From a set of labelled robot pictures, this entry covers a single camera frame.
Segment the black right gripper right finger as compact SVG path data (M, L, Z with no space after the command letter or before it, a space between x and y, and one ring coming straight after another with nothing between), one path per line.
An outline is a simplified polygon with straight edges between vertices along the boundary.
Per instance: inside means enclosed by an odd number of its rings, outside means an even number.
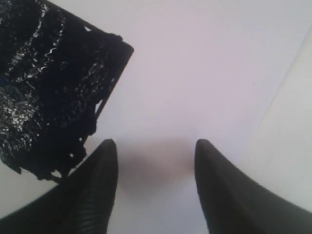
M208 140L195 146L195 181L211 234L310 234L312 214L235 167Z

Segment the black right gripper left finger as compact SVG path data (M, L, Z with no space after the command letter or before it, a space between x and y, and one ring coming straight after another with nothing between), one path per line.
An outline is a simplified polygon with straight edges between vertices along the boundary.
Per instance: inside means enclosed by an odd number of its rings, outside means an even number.
M105 234L115 203L117 147L104 140L62 183L0 220L2 234Z

